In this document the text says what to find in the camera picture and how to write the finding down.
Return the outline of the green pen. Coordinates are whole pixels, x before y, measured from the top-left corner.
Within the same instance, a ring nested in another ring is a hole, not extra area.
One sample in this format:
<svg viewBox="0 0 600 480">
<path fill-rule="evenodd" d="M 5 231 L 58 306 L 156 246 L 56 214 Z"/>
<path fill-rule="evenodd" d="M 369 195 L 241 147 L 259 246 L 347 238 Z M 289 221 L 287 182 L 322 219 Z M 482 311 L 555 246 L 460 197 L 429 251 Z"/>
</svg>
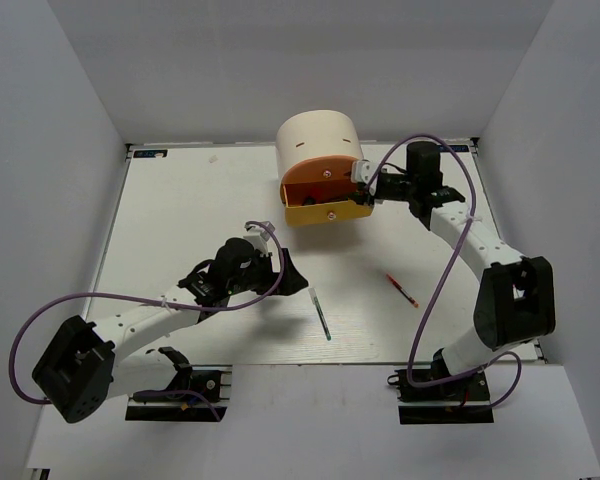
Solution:
<svg viewBox="0 0 600 480">
<path fill-rule="evenodd" d="M 313 287 L 310 287 L 308 291 L 309 291 L 309 295 L 310 295 L 312 304 L 314 305 L 314 308 L 316 309 L 316 312 L 317 312 L 317 315 L 318 315 L 321 327 L 323 329 L 325 338 L 326 338 L 327 341 L 331 341 L 332 340 L 331 332 L 329 330 L 329 326 L 328 326 L 328 323 L 326 321 L 326 317 L 325 317 L 324 311 L 323 311 L 323 309 L 321 307 L 321 304 L 319 302 L 319 299 L 318 299 L 318 296 L 317 296 L 317 292 L 316 292 L 315 288 L 313 288 Z"/>
</svg>

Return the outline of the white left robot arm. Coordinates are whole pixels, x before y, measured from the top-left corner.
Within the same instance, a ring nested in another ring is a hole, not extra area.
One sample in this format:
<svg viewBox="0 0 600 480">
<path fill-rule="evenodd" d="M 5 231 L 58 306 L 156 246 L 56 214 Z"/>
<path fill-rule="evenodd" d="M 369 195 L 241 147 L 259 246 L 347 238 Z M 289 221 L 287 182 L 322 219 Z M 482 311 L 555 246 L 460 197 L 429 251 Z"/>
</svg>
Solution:
<svg viewBox="0 0 600 480">
<path fill-rule="evenodd" d="M 231 238 L 155 304 L 142 301 L 101 320 L 65 320 L 32 378 L 70 424 L 117 396 L 189 400 L 193 386 L 206 383 L 196 379 L 191 363 L 168 344 L 168 336 L 224 311 L 234 295 L 291 296 L 307 288 L 287 249 L 281 259 L 282 267 L 275 271 L 264 241 Z"/>
</svg>

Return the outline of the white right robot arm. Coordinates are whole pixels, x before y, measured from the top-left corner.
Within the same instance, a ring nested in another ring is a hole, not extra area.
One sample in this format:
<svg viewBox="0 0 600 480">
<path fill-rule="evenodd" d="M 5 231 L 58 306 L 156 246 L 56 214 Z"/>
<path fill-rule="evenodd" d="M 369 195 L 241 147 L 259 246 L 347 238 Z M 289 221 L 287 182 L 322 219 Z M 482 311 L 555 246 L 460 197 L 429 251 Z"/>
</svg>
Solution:
<svg viewBox="0 0 600 480">
<path fill-rule="evenodd" d="M 472 326 L 434 355 L 429 379 L 407 377 L 414 388 L 433 388 L 452 399 L 466 389 L 468 378 L 512 355 L 518 346 L 554 332 L 553 269 L 546 258 L 520 253 L 484 225 L 476 212 L 474 183 L 467 184 L 467 196 L 445 185 L 441 154 L 452 150 L 447 143 L 422 135 L 402 144 L 405 168 L 388 173 L 384 163 L 357 160 L 351 180 L 359 200 L 370 206 L 379 201 L 407 203 L 410 213 L 453 249 L 416 330 L 414 347 L 456 261 L 462 260 L 479 282 Z"/>
</svg>

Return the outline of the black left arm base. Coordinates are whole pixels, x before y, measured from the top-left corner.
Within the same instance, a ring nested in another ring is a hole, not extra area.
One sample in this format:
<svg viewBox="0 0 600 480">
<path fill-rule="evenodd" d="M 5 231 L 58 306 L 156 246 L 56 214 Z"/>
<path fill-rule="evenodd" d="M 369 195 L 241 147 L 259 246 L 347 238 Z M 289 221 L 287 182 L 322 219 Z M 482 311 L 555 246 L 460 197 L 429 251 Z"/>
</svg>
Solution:
<svg viewBox="0 0 600 480">
<path fill-rule="evenodd" d="M 195 367 L 172 347 L 149 349 L 143 360 L 156 360 L 165 386 L 142 386 L 129 396 L 125 420 L 137 422 L 216 423 L 227 411 L 231 395 L 232 368 Z"/>
</svg>

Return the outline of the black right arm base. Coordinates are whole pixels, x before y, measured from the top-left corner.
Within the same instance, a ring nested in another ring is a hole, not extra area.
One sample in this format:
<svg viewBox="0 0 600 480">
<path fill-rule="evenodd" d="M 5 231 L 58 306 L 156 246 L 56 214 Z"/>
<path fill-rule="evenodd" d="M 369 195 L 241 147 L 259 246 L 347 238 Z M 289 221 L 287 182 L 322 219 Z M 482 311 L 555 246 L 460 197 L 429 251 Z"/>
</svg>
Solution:
<svg viewBox="0 0 600 480">
<path fill-rule="evenodd" d="M 448 384 L 416 388 L 408 382 L 407 370 L 387 377 L 398 393 L 401 425 L 463 425 L 494 422 L 491 395 L 484 373 Z"/>
</svg>

